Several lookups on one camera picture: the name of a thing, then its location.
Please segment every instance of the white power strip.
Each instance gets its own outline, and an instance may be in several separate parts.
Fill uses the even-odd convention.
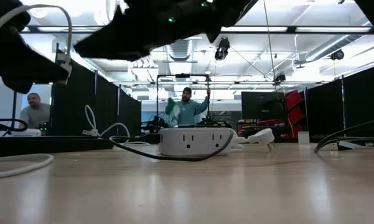
[[[42,131],[39,129],[27,129],[23,132],[15,132],[11,133],[12,137],[38,137],[42,135]]]
[[[233,132],[229,128],[165,128],[159,130],[159,152],[164,156],[205,156],[225,145]],[[217,155],[231,152],[229,144]]]

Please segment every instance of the raised arm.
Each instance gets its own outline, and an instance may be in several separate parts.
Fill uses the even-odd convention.
[[[194,105],[194,115],[203,113],[209,105],[209,99],[206,97],[202,103],[196,103]]]
[[[174,103],[174,100],[172,98],[167,99],[167,105],[166,105],[166,108],[164,110],[165,114],[169,115],[170,112],[173,110],[174,105],[175,105],[175,103]]]

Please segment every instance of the power outlet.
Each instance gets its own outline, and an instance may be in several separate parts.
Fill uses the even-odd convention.
[[[208,141],[208,147],[212,147],[214,151],[220,149],[226,143],[227,137],[224,132],[213,132],[211,141]]]
[[[164,128],[159,152],[165,156],[203,156],[221,149],[232,134],[228,128]],[[226,147],[219,155],[230,153]]]
[[[184,132],[180,135],[180,150],[181,151],[191,151],[197,147],[197,133]]]

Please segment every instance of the cap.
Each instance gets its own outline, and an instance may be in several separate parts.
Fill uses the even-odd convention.
[[[187,93],[189,93],[189,94],[191,94],[192,93],[192,90],[191,90],[191,88],[189,88],[189,87],[185,87],[184,88],[184,90],[182,90],[183,92],[187,92]]]

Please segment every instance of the bald man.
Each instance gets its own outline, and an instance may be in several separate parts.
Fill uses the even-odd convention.
[[[39,128],[39,124],[49,122],[51,106],[42,103],[39,94],[30,93],[27,102],[29,106],[21,111],[21,120],[27,123],[28,128]]]

